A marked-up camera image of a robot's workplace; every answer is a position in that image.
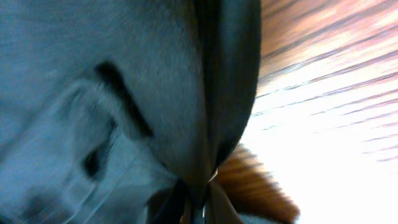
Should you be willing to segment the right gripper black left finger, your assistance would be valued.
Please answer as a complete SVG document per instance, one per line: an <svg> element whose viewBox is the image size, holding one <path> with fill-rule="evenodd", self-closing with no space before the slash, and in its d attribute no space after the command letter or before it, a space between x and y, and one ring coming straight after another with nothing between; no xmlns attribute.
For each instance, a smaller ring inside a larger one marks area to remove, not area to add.
<svg viewBox="0 0 398 224"><path fill-rule="evenodd" d="M178 180L172 188L163 189L147 201L148 224L178 224L184 213L190 213L187 186Z"/></svg>

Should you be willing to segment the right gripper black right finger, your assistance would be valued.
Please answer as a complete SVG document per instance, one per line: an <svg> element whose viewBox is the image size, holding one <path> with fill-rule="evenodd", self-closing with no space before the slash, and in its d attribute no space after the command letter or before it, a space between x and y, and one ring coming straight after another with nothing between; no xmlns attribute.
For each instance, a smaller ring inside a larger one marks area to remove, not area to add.
<svg viewBox="0 0 398 224"><path fill-rule="evenodd" d="M244 224L225 191L215 180L209 183L206 196L206 224Z"/></svg>

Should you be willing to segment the black t-shirt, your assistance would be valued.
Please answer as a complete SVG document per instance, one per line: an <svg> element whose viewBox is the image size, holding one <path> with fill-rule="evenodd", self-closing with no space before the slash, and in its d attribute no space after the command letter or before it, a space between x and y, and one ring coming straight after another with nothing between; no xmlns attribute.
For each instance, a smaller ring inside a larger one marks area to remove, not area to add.
<svg viewBox="0 0 398 224"><path fill-rule="evenodd" d="M260 1L2 1L1 222L146 223L181 180L205 223L261 31Z"/></svg>

